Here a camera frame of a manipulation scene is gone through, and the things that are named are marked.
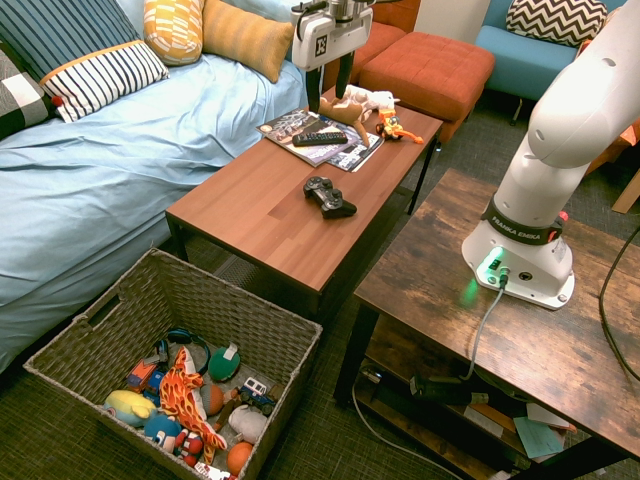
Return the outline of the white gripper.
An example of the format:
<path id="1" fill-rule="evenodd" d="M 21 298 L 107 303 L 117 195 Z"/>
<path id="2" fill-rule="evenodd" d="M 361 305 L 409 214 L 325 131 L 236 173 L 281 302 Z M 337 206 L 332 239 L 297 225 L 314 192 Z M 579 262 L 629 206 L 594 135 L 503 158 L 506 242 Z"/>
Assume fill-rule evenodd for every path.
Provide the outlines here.
<path id="1" fill-rule="evenodd" d="M 349 85 L 355 50 L 366 44 L 373 22 L 371 5 L 296 5 L 291 8 L 295 27 L 292 61 L 306 72 L 309 111 L 318 113 L 323 65 L 339 59 L 335 97 L 342 99 Z"/>

